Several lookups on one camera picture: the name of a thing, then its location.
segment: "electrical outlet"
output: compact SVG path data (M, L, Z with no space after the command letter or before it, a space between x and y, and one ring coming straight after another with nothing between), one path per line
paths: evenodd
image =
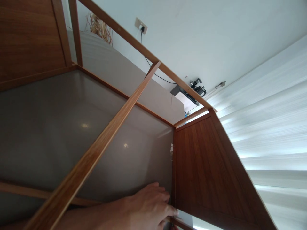
M144 29L143 34L144 34L144 35L146 34L147 26L146 26L139 18L137 18L137 19L135 20L135 24L134 24L134 25L135 25L135 27L138 28L139 30L141 30L141 29L140 29L140 25L144 26L145 29Z

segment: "wood grain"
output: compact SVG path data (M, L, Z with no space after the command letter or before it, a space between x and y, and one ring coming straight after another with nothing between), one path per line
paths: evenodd
M71 24L72 24L72 27L73 27L77 63L78 63L79 66L83 66L82 51L81 51L81 39L80 39L80 30L79 30L79 21L78 21L78 11L77 11L77 1L76 0L68 0L68 3L69 3Z
M191 115L183 118L182 120L178 121L177 123L174 124L174 126L178 127L179 125L181 125L181 124L191 120L192 118L194 118L194 117L196 117L196 116L198 116L198 115L200 115L200 114L202 114L202 113L204 113L206 111L208 111L208 109L203 107L200 110L198 110L198 111L192 113Z
M0 191L18 194L22 196L40 198L40 199L48 199L51 196L51 192L48 192L48 191L28 188L28 187L14 185L14 184L5 183L5 182L0 182ZM82 198L77 198L77 197L75 197L71 201L71 203L75 205L83 206L83 207L91 207L91 206L102 204L99 201L82 199Z
M222 229L276 230L213 108L174 142L176 208Z
M77 65L74 64L69 67L63 67L60 69L50 70L50 71L43 72L43 73L38 73L38 74L34 74L34 75L22 77L22 78L0 82L0 92L15 88L18 86L26 85L32 82L36 82L39 80L43 80L49 77L53 77L59 74L67 73L67 72L70 72L76 69L77 69Z
M106 12L104 12L97 4L92 0L79 0L85 7L97 15L102 21L110 26L116 33L118 33L123 39L125 39L136 50L148 58L152 63L160 61L155 57L147 48L145 48L137 39L129 34L123 27L121 27L113 18L111 18ZM198 93L196 93L191 87L189 87L183 80L181 80L174 72L172 72L166 65L161 63L160 70L168 75L174 82L180 85L185 91L187 91L192 97L194 97L205 108L209 109L212 106L206 102Z
M83 73L85 73L86 75L90 76L92 79L98 81L100 84L104 85L105 87L107 87L108 89L112 90L113 92L119 94L120 96L122 96L125 99L129 99L129 96L124 94L122 91L120 91L119 89L111 86L109 83L105 82L104 80L102 80L101 78L97 77L95 74L91 73L90 71L88 71L87 69L78 66L78 69L80 71L82 71ZM169 121L165 120L164 118L160 117L158 114L156 114L155 112L151 111L149 108L147 108L146 106L140 104L139 102L137 102L135 104L136 106L140 107L141 109L145 110L146 112L148 112L149 114L153 115L154 117L156 117L157 119L159 119L160 121L164 122L165 124L171 126L171 127L175 127L172 123L170 123Z
M61 39L65 63L66 63L66 66L71 66L72 60L71 60L67 30L66 30L66 25L65 25L65 18L64 18L62 1L61 0L52 0L52 5L53 5L55 20L56 20L57 26L58 26L59 36L60 36L60 39Z
M233 218L232 216L213 211L203 206L195 206L184 200L178 201L177 208L185 210L188 213L193 213L193 216L203 219L223 230L260 230L256 224Z
M36 212L34 217L31 218L25 229L46 230L53 229L56 226L68 205L97 164L121 125L124 123L153 74L159 68L159 65L160 62L152 65L145 79L134 91L132 96L114 116L112 121L106 126L68 176L62 181L60 186L52 193L51 197Z
M0 1L0 82L66 66L51 1Z
M173 131L172 197L171 204L176 207L176 128Z
M235 176L245 197L248 199L250 208L257 220L258 225L261 227L261 229L277 230L268 210L255 189L218 116L212 109L209 109L209 113L211 114L211 118L214 127L217 130L218 136L223 142L224 148L227 149L226 157L231 162L232 167L235 169Z

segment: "forearm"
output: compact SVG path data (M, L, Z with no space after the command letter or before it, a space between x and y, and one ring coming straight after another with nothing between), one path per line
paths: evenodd
M127 197L89 208L67 211L56 226L56 230L98 230L130 229L130 217L127 209ZM22 230L27 220L0 227L1 230Z

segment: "power cord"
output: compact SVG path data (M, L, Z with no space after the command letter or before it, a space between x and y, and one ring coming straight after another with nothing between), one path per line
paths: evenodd
M142 29L141 29L141 44L142 44L142 34L143 34L143 32L144 32L144 30L145 30L145 27L142 27ZM164 81L166 81L166 82L168 82L168 83L171 83L171 84L177 84L177 83L174 83L174 82L169 82L169 81L167 81L167 80L165 80L165 79L163 79L162 77L160 77L160 76L158 76L158 75L156 75L157 77L159 77L159 78L161 78L162 80L164 80Z

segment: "cable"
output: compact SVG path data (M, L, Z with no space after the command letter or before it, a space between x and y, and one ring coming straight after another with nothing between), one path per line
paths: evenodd
M142 32L141 32L141 44L142 44L142 34L143 34L143 28L144 27L142 27ZM159 77L159 78L161 78L162 80L164 80L164 81L166 81L166 82L168 82L168 83L171 83L171 84L177 84L177 83L174 83L174 82L169 82L169 81L167 81L167 80L165 80L165 79L163 79L162 77L160 77L160 76L158 76L158 75L156 75L157 77Z
M65 24L69 29L73 30L72 28L70 28L67 24Z

